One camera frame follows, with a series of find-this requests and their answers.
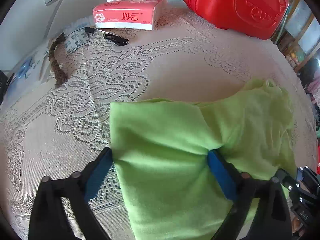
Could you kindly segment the lime green garment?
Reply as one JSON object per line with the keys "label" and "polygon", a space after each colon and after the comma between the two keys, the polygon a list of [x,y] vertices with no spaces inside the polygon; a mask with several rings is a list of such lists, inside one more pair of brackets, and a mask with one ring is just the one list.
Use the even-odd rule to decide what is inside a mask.
{"label": "lime green garment", "polygon": [[214,102],[111,103],[113,161],[135,238],[212,238],[232,203],[209,170],[209,151],[255,179],[279,168],[295,174],[293,123],[290,95],[272,80]]}

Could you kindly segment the white lace tablecloth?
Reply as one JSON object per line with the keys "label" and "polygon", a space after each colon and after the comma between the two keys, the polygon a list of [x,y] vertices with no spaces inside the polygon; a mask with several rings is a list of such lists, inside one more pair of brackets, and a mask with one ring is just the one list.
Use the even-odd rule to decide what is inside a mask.
{"label": "white lace tablecloth", "polygon": [[83,169],[110,141],[111,101],[168,98],[215,101],[252,78],[272,79],[295,107],[292,145],[298,166],[317,167],[311,102],[277,46],[217,29],[187,8],[169,6],[153,31],[117,29],[119,47],[92,36],[72,54],[55,51],[68,80],[54,74],[12,106],[1,105],[1,208],[21,239],[41,178]]}

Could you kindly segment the black gift bag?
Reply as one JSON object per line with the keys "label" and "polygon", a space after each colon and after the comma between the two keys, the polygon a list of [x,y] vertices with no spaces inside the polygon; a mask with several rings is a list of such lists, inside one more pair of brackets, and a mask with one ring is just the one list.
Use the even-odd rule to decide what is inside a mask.
{"label": "black gift bag", "polygon": [[3,96],[7,89],[8,77],[0,70],[0,103],[3,101]]}

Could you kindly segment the white paper sheets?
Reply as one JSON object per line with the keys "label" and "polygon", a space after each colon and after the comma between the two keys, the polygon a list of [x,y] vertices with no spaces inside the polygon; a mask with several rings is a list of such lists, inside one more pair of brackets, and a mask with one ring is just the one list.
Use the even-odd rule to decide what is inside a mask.
{"label": "white paper sheets", "polygon": [[[89,37],[84,31],[84,28],[91,27],[93,25],[93,16],[87,16],[65,27],[62,33],[66,38],[64,45],[65,52],[67,55],[71,54],[72,52],[76,51],[80,46],[89,42]],[[25,74],[25,76],[21,79],[16,80],[13,80],[12,77],[12,80],[9,83],[8,93],[10,94],[16,92],[18,94],[22,94],[23,92],[27,91],[28,89],[31,89],[35,85],[42,83],[44,80],[44,76],[49,72],[48,54],[49,40],[46,39],[43,42],[43,44],[41,44],[28,56],[32,56],[33,59],[31,61],[30,69]]]}

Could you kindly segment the red plastic carry case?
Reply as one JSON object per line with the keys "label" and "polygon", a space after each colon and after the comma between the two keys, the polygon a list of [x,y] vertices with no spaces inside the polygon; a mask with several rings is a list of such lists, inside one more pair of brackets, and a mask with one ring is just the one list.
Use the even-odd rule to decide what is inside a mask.
{"label": "red plastic carry case", "polygon": [[269,39],[289,6],[289,0],[183,0],[190,10],[220,29],[232,29]]}

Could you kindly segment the black pen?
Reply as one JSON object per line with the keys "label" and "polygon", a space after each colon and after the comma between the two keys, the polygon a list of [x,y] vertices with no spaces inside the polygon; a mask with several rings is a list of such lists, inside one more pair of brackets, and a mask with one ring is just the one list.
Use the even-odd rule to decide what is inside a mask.
{"label": "black pen", "polygon": [[97,29],[97,28],[91,28],[91,27],[85,27],[84,28],[85,32],[93,34],[93,35],[100,35],[102,36],[105,40],[111,41],[114,44],[118,46],[125,46],[129,43],[129,40],[127,38],[120,37],[116,34],[109,33],[107,31],[104,31],[102,29]]}

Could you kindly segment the pink tissue pack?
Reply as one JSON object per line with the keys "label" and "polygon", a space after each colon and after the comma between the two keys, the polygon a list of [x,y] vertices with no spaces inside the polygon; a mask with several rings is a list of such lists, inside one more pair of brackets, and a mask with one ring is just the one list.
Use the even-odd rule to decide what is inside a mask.
{"label": "pink tissue pack", "polygon": [[93,8],[95,26],[100,29],[153,30],[168,0],[107,0]]}

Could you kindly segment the blue handled scissors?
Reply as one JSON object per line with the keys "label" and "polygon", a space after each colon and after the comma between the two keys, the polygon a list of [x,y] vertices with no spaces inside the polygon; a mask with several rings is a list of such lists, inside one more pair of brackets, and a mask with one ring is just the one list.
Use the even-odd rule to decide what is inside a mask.
{"label": "blue handled scissors", "polygon": [[23,62],[23,64],[21,65],[19,71],[14,74],[13,80],[21,79],[22,77],[25,76],[25,74],[26,74],[26,73],[28,72],[28,70],[30,69],[30,65],[31,65],[32,59],[33,59],[33,57],[30,56],[30,57],[28,57],[28,58]]}

